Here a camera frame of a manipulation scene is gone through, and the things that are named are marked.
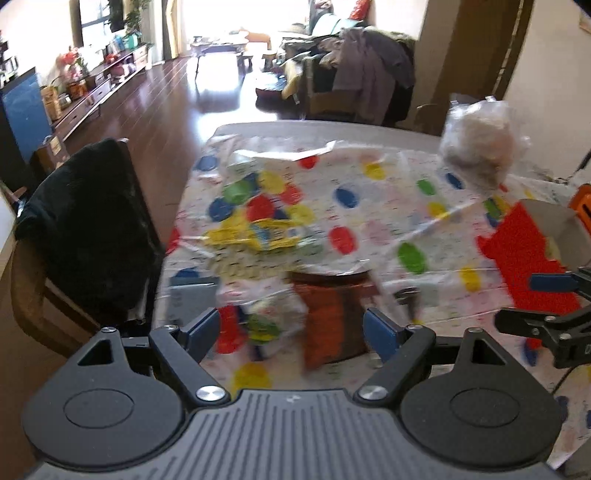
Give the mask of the red and white cardboard box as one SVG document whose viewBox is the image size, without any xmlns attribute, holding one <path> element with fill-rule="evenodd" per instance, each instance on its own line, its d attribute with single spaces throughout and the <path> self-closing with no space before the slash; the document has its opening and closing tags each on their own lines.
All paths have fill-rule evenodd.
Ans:
<svg viewBox="0 0 591 480">
<path fill-rule="evenodd" d="M 480 236 L 481 253 L 492 260 L 513 301 L 513 309 L 565 315 L 590 308 L 590 292 L 540 292 L 533 274 L 590 269 L 590 234 L 574 210 L 538 200 L 522 200 L 493 234 Z"/>
</svg>

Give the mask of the brown orange snack bag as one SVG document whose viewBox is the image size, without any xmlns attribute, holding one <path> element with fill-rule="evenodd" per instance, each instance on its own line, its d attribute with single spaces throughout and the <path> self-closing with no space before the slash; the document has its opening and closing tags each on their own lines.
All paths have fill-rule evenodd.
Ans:
<svg viewBox="0 0 591 480">
<path fill-rule="evenodd" d="M 363 315 L 376 304 L 377 286 L 368 272 L 351 275 L 288 274 L 308 309 L 304 320 L 304 368 L 318 370 L 368 351 Z"/>
</svg>

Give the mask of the coffee table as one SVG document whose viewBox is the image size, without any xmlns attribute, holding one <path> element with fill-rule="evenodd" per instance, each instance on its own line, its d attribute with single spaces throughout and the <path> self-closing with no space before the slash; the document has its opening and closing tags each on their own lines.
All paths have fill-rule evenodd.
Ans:
<svg viewBox="0 0 591 480">
<path fill-rule="evenodd" d="M 245 36 L 239 34 L 230 34 L 225 38 L 207 39 L 202 36 L 194 36 L 190 43 L 192 55 L 197 60 L 195 66 L 194 79 L 197 79 L 200 60 L 209 54 L 218 53 L 232 53 L 235 55 L 236 66 L 238 67 L 238 74 L 245 75 L 246 64 L 251 64 L 252 61 L 246 61 L 245 48 L 249 41 Z"/>
</svg>

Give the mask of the long low tv cabinet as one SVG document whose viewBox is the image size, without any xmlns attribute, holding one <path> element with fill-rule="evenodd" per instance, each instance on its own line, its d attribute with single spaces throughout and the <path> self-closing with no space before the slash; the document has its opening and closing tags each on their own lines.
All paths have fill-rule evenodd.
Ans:
<svg viewBox="0 0 591 480">
<path fill-rule="evenodd" d="M 51 121 L 51 129 L 62 140 L 73 132 L 93 113 L 100 113 L 102 105 L 124 85 L 144 72 L 148 65 L 149 45 L 139 44 L 134 49 L 126 49 L 108 54 L 105 61 L 89 72 L 84 78 L 85 91 L 73 99 L 62 111 L 57 120 Z"/>
</svg>

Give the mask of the red snack packet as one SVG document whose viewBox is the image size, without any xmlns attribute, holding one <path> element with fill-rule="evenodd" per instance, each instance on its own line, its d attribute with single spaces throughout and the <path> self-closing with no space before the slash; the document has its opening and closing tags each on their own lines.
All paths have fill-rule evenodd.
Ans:
<svg viewBox="0 0 591 480">
<path fill-rule="evenodd" d="M 217 309 L 221 318 L 221 330 L 216 342 L 216 351 L 227 355 L 238 351 L 247 342 L 246 314 L 242 308 L 226 305 Z"/>
</svg>

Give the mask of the clear bowl with plastic bag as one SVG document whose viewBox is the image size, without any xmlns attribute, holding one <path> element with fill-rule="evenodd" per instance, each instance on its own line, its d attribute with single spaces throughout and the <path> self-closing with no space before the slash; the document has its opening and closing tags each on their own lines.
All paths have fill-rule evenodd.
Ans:
<svg viewBox="0 0 591 480">
<path fill-rule="evenodd" d="M 474 189 L 491 193 L 531 145 L 515 109 L 489 96 L 470 102 L 454 95 L 441 138 L 442 161 Z"/>
</svg>

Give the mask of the polka dot plastic tablecloth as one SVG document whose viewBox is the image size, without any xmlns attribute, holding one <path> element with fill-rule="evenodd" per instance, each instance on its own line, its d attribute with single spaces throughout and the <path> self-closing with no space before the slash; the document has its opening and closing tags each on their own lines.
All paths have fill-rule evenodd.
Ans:
<svg viewBox="0 0 591 480">
<path fill-rule="evenodd" d="M 232 354 L 216 349 L 206 370 L 231 392 L 243 388 L 310 389 L 361 384 L 367 354 L 304 368 L 304 318 L 291 272 L 368 272 L 373 306 L 405 320 L 394 294 L 419 290 L 416 322 L 441 335 L 493 326 L 511 304 L 480 236 L 521 200 L 559 206 L 570 186 L 511 175 L 491 197 L 468 188 L 434 154 L 342 141 L 297 144 L 290 138 L 215 136 L 194 162 L 160 276 L 153 326 L 183 325 L 209 307 L 246 314 L 247 342 Z M 293 248 L 256 252 L 213 247 L 204 234 L 262 219 L 297 222 Z"/>
</svg>

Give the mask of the dark wooden dining chair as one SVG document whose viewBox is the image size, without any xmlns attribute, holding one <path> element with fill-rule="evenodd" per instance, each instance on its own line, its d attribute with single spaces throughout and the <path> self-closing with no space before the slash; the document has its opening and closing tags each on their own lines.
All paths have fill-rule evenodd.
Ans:
<svg viewBox="0 0 591 480">
<path fill-rule="evenodd" d="M 149 331 L 164 246 L 127 140 L 87 145 L 51 173 L 25 204 L 15 237 L 11 303 L 26 335 L 63 357 L 81 347 L 45 317 L 45 303 L 88 335 Z"/>
</svg>

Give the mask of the yellow snack packet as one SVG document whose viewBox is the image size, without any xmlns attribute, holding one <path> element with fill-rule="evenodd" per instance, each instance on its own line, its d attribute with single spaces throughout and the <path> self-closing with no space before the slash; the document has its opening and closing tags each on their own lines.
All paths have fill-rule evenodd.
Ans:
<svg viewBox="0 0 591 480">
<path fill-rule="evenodd" d="M 242 246 L 256 252 L 293 248 L 304 238 L 304 229 L 291 220 L 262 219 L 207 231 L 204 243 L 213 247 Z"/>
</svg>

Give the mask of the sofa with piled clothes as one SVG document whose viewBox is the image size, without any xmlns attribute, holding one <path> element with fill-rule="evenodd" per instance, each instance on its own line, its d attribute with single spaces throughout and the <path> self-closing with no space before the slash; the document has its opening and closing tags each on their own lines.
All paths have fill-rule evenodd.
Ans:
<svg viewBox="0 0 591 480">
<path fill-rule="evenodd" d="M 407 34 L 340 18 L 327 34 L 287 37 L 281 97 L 303 103 L 307 119 L 393 127 L 410 111 L 415 45 Z"/>
</svg>

